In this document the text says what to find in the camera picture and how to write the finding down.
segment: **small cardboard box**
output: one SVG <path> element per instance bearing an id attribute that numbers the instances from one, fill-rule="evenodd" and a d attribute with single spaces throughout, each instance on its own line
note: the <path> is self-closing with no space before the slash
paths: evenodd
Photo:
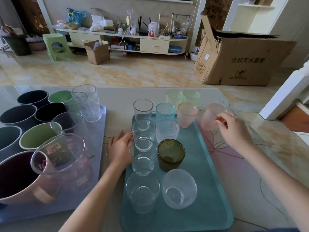
<path id="1" fill-rule="evenodd" d="M 201 16 L 206 35 L 193 70 L 203 84 L 265 86 L 296 45 L 273 35 L 215 31 L 206 11 Z"/>
<path id="2" fill-rule="evenodd" d="M 108 50 L 109 43 L 107 41 L 102 41 L 104 44 L 99 45 L 95 49 L 95 51 L 93 51 L 93 47 L 96 42 L 99 42 L 99 41 L 96 40 L 96 41 L 84 43 L 84 46 L 87 51 L 89 62 L 95 65 L 99 65 L 109 60 L 109 50 Z"/>

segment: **pink glass cup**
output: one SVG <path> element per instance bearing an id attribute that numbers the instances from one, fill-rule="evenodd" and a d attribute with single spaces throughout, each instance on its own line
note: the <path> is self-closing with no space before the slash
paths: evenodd
<path id="1" fill-rule="evenodd" d="M 191 103 L 180 103 L 177 110 L 177 123 L 182 128 L 187 128 L 197 115 L 197 107 Z"/>
<path id="2" fill-rule="evenodd" d="M 37 148 L 30 164 L 37 174 L 57 179 L 65 190 L 82 193 L 93 183 L 87 147 L 77 134 L 69 133 L 49 139 Z"/>
<path id="3" fill-rule="evenodd" d="M 201 118 L 201 126 L 204 129 L 212 130 L 218 128 L 217 123 L 215 122 L 216 116 L 218 116 L 222 112 L 227 112 L 227 109 L 220 104 L 211 103 L 206 111 L 204 112 Z"/>

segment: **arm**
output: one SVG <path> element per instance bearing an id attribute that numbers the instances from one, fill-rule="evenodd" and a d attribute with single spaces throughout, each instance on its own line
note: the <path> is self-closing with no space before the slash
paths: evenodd
<path id="1" fill-rule="evenodd" d="M 253 143 L 243 120 L 227 113 L 219 114 L 216 119 L 225 141 L 258 171 L 299 230 L 308 231 L 309 189 L 275 164 Z"/>
<path id="2" fill-rule="evenodd" d="M 129 132 L 120 138 L 122 134 L 123 131 L 111 138 L 108 144 L 110 165 L 96 186 L 60 228 L 60 232 L 100 230 L 106 204 L 123 170 L 131 163 L 129 148 L 133 142 L 133 133 Z"/>

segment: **blue plastic bag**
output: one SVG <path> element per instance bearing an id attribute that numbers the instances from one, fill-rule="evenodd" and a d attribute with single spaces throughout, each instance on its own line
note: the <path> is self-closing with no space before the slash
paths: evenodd
<path id="1" fill-rule="evenodd" d="M 87 11 L 85 10 L 73 10 L 71 8 L 66 9 L 67 16 L 69 22 L 78 23 L 79 26 L 82 26 L 82 22 L 87 16 Z"/>

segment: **green plastic stool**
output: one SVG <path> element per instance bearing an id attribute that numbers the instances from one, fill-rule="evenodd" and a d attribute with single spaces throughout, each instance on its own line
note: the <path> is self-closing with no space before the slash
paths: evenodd
<path id="1" fill-rule="evenodd" d="M 52 34 L 43 34 L 43 40 L 45 42 L 47 51 L 48 51 L 48 55 L 50 57 L 50 59 L 52 61 L 57 61 L 57 57 L 59 55 L 61 56 L 66 56 L 68 58 L 74 58 L 74 54 L 71 52 L 68 43 L 66 41 L 66 38 L 60 34 L 60 33 L 52 33 Z M 59 42 L 62 47 L 58 47 L 57 51 L 62 51 L 62 53 L 60 52 L 55 52 L 53 50 L 52 44 L 55 42 Z"/>

